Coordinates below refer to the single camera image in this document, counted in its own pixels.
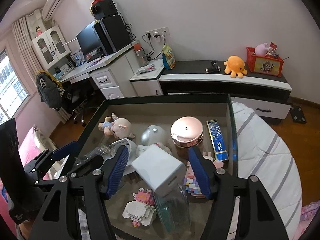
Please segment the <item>clear plastic bag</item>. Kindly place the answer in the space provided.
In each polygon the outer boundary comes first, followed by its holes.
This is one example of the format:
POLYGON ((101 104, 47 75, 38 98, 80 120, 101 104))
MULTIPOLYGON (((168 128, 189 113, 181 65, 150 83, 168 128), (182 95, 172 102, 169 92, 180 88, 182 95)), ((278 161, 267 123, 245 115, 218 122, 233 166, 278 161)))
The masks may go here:
POLYGON ((96 155, 102 156, 104 161, 113 158, 112 150, 106 145, 100 145, 93 149, 91 152, 86 153, 81 157, 77 157, 75 165, 79 166, 80 164, 84 163, 85 161, 96 155))

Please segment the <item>white astronaut figurine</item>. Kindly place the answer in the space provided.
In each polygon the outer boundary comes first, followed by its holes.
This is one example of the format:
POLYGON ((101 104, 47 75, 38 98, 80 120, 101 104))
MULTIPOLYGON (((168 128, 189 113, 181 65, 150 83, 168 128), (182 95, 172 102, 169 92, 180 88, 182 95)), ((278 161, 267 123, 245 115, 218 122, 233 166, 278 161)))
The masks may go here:
POLYGON ((167 146, 168 133, 160 126, 150 125, 141 135, 140 144, 137 145, 137 156, 142 155, 150 145, 157 145, 162 150, 172 155, 167 146))

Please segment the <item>white charger cube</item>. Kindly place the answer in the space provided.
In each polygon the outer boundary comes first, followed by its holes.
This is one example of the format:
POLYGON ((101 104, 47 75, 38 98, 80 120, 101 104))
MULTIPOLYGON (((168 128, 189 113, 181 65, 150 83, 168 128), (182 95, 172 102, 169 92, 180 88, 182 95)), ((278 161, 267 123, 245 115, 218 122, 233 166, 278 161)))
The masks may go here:
POLYGON ((149 146, 131 166, 147 185, 161 197, 183 182, 186 166, 157 145, 149 146))

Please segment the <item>blue rectangular box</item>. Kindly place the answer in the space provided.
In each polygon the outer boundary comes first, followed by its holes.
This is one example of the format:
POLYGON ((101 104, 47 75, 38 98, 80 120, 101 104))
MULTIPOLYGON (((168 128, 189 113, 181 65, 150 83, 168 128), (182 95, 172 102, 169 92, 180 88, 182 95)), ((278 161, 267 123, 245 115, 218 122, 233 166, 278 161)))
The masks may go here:
POLYGON ((221 128, 217 120, 206 121, 211 142, 214 149, 215 159, 218 161, 229 161, 229 155, 223 139, 221 128))

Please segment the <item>clear round floss container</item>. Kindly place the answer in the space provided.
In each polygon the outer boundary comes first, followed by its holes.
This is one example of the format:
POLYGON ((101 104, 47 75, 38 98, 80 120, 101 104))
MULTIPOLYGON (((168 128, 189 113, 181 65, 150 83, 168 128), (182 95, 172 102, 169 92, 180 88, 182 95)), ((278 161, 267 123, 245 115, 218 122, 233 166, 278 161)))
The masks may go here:
POLYGON ((180 184, 164 197, 156 193, 153 197, 157 214, 169 234, 182 233, 190 227, 189 201, 180 184))

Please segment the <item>rose gold round jar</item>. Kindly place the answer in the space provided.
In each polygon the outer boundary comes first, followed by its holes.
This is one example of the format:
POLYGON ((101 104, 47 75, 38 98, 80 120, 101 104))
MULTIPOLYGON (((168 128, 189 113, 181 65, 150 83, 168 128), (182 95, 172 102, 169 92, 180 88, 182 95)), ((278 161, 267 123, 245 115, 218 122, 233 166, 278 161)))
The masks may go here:
POLYGON ((171 126, 173 142, 183 148, 199 144, 203 139, 203 125, 199 119, 184 116, 177 119, 171 126))

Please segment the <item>pink block figure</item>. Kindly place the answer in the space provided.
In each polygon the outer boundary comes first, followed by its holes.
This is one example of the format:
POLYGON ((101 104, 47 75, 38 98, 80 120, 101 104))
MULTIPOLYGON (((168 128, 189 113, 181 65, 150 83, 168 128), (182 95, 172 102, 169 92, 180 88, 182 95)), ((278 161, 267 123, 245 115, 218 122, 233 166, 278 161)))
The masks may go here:
POLYGON ((132 196, 133 200, 126 204, 122 217, 130 219, 135 228, 141 225, 150 226, 157 216, 152 190, 139 188, 132 196))

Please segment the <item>colourful block radio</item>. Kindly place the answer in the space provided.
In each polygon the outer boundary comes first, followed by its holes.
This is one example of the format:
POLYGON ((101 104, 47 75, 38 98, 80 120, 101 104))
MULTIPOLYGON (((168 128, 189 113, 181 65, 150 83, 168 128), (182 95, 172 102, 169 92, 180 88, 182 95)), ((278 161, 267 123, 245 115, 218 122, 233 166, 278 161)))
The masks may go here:
POLYGON ((185 186, 185 192, 190 196, 195 198, 201 198, 201 199, 206 198, 205 195, 202 194, 200 190, 199 184, 196 180, 195 174, 193 172, 193 169, 189 161, 187 162, 187 171, 184 177, 184 186, 185 186))

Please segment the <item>pink bed quilt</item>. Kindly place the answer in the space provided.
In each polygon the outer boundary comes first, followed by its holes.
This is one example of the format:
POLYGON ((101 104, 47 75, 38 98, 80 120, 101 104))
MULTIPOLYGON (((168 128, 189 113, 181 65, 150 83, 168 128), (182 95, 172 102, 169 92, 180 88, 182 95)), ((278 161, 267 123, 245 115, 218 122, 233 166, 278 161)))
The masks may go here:
POLYGON ((302 207, 298 228, 293 238, 294 240, 299 239, 299 237, 305 232, 306 228, 315 217, 316 212, 319 209, 319 204, 320 200, 318 200, 317 202, 311 202, 310 204, 302 207))

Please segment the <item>black office chair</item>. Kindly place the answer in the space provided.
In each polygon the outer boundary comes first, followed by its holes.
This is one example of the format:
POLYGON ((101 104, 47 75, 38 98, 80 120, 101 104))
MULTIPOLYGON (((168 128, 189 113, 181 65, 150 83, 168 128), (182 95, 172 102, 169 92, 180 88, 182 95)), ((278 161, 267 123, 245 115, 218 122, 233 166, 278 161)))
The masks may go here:
POLYGON ((81 117, 81 125, 85 127, 85 111, 87 109, 97 109, 97 106, 90 106, 89 100, 95 96, 95 91, 91 85, 76 85, 75 83, 65 83, 63 86, 64 93, 61 95, 61 107, 59 111, 65 111, 74 115, 73 122, 78 123, 77 118, 81 117))

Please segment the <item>pink black storage box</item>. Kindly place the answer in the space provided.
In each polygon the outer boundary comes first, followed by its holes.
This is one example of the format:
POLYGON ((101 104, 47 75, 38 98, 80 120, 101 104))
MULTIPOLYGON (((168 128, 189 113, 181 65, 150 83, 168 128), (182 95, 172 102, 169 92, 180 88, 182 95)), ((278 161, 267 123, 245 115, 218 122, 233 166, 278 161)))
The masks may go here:
POLYGON ((200 239, 212 201, 185 193, 188 149, 214 154, 208 121, 221 127, 229 161, 238 174, 238 146, 231 99, 225 94, 180 94, 104 101, 80 135, 80 156, 129 152, 116 194, 105 202, 114 232, 124 239, 200 239))

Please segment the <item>white desk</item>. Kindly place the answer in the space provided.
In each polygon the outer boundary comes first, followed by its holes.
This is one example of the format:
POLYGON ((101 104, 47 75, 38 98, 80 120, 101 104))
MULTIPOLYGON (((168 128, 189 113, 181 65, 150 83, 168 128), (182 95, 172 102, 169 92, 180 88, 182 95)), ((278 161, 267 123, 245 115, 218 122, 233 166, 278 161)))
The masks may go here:
POLYGON ((74 68, 62 78, 61 83, 91 79, 106 99, 137 96, 130 79, 139 68, 133 49, 138 43, 134 41, 116 53, 74 68))

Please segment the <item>white glass cabinet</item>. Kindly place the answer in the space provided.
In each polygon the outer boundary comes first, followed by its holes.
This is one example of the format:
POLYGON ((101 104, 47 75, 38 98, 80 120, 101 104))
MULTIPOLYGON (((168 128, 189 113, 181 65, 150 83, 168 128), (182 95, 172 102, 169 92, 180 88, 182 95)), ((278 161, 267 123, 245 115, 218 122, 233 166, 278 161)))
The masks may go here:
POLYGON ((48 29, 31 42, 44 70, 48 70, 71 53, 58 26, 48 29))

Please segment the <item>black bathroom scale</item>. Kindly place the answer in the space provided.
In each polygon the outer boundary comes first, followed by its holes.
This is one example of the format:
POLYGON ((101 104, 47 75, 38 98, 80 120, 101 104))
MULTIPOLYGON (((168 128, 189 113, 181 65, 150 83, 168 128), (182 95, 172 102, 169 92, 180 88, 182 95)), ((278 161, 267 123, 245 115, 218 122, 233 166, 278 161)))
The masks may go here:
POLYGON ((306 124, 306 118, 300 106, 292 105, 290 108, 290 115, 293 122, 299 124, 306 124))

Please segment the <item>black computer monitor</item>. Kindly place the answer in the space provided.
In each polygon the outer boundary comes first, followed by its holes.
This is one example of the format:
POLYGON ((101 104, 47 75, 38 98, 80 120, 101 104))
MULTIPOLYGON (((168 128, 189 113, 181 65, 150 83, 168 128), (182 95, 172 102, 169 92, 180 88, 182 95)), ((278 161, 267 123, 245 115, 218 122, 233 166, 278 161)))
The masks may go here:
POLYGON ((76 36, 76 39, 84 56, 87 56, 93 51, 97 51, 98 54, 103 55, 100 40, 93 28, 94 24, 94 22, 90 23, 76 36))

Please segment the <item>black white tv cabinet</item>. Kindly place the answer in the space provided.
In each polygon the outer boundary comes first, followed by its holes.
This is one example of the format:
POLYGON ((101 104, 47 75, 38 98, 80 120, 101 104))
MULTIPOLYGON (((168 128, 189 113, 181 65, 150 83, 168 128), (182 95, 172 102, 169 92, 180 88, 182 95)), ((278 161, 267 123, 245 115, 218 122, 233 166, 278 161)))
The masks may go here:
POLYGON ((217 61, 220 72, 207 74, 211 61, 178 61, 165 69, 160 61, 154 71, 134 75, 130 82, 138 96, 164 94, 228 94, 234 102, 250 107, 266 121, 278 124, 290 112, 292 88, 285 77, 248 72, 242 79, 224 72, 223 61, 217 61))

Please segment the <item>orange cap bottle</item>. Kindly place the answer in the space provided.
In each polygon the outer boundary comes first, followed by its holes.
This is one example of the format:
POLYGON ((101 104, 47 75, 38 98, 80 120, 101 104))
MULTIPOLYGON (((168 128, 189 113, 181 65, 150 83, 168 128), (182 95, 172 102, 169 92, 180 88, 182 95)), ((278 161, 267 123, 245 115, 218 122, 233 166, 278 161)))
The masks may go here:
POLYGON ((145 67, 148 65, 148 59, 146 57, 146 54, 144 53, 143 48, 141 47, 140 43, 137 43, 133 46, 134 51, 136 53, 139 65, 141 67, 145 67))

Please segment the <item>yellow snack bag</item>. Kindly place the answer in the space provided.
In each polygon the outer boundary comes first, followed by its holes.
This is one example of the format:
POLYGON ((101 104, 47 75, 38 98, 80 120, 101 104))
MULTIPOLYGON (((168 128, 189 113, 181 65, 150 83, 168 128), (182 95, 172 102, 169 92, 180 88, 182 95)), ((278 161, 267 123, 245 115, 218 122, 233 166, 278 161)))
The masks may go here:
POLYGON ((162 48, 162 60, 166 70, 173 69, 176 65, 172 48, 167 44, 165 44, 162 48))

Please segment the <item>black computer tower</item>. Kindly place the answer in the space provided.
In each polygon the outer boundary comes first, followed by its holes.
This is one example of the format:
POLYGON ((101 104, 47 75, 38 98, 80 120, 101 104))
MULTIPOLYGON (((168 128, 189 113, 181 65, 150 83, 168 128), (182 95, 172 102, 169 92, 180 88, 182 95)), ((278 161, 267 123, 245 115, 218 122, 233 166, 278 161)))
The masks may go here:
POLYGON ((96 20, 93 28, 106 55, 118 52, 131 43, 129 33, 120 15, 96 20))

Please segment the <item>beige curtain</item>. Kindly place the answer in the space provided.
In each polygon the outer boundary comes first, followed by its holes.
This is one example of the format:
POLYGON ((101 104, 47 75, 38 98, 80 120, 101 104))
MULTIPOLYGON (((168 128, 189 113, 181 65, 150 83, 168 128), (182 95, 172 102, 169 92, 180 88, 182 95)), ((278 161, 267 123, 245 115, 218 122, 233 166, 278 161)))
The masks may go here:
POLYGON ((46 31, 44 26, 41 10, 36 9, 29 15, 25 15, 12 24, 12 33, 14 35, 18 51, 20 53, 24 67, 30 78, 35 81, 36 75, 43 67, 37 58, 32 46, 32 39, 36 37, 36 33, 30 30, 31 24, 35 27, 40 26, 46 31))

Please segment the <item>white air conditioner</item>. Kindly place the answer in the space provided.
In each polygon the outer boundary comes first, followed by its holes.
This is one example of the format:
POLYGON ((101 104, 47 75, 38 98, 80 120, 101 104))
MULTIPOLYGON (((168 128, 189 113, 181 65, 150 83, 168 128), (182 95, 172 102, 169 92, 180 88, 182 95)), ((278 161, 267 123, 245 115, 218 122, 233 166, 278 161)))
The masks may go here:
POLYGON ((44 21, 50 20, 53 17, 55 10, 59 7, 59 5, 63 1, 64 0, 47 0, 42 9, 43 20, 44 21))

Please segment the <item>red toy crate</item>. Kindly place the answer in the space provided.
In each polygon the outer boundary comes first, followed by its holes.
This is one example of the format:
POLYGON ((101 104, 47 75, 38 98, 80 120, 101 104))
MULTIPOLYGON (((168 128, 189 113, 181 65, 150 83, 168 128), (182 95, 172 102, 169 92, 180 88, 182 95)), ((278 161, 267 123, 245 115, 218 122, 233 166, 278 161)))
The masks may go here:
POLYGON ((281 57, 257 56, 252 47, 246 47, 246 52, 246 63, 252 73, 281 77, 284 63, 284 60, 281 57))

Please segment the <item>black speaker with red flag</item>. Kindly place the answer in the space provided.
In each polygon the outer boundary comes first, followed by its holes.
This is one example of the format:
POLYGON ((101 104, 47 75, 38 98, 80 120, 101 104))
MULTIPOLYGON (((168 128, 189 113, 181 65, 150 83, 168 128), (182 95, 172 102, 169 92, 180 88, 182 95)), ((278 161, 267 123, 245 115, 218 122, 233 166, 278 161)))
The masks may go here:
POLYGON ((94 0, 91 4, 91 12, 96 20, 113 17, 118 14, 113 0, 94 0))

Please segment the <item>orange octopus plush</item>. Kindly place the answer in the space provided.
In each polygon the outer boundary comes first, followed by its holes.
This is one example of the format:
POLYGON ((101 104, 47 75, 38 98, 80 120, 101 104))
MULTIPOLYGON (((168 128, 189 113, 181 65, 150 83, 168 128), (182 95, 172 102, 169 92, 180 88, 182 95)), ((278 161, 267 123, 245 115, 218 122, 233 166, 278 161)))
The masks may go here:
POLYGON ((245 62, 242 58, 238 56, 230 56, 227 61, 224 62, 226 74, 229 74, 231 78, 243 78, 247 75, 247 70, 245 69, 245 62))

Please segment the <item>pink plush toy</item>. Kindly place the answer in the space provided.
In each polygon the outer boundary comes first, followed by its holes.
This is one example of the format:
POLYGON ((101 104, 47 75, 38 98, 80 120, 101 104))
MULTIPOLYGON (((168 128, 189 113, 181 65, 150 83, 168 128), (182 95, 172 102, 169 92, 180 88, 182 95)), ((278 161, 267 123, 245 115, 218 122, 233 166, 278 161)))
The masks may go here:
POLYGON ((256 46, 256 48, 254 49, 255 54, 259 57, 266 56, 268 51, 269 51, 269 47, 267 42, 256 46))

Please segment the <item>white wall socket strip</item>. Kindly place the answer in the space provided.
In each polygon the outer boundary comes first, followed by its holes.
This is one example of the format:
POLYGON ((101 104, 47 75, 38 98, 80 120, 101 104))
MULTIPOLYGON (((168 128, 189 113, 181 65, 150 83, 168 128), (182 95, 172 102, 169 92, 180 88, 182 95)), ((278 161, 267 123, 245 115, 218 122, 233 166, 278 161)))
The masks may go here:
POLYGON ((170 31, 168 27, 161 27, 158 29, 153 29, 153 30, 148 30, 145 32, 146 34, 151 34, 152 37, 155 35, 160 35, 160 36, 168 36, 170 35, 170 31))

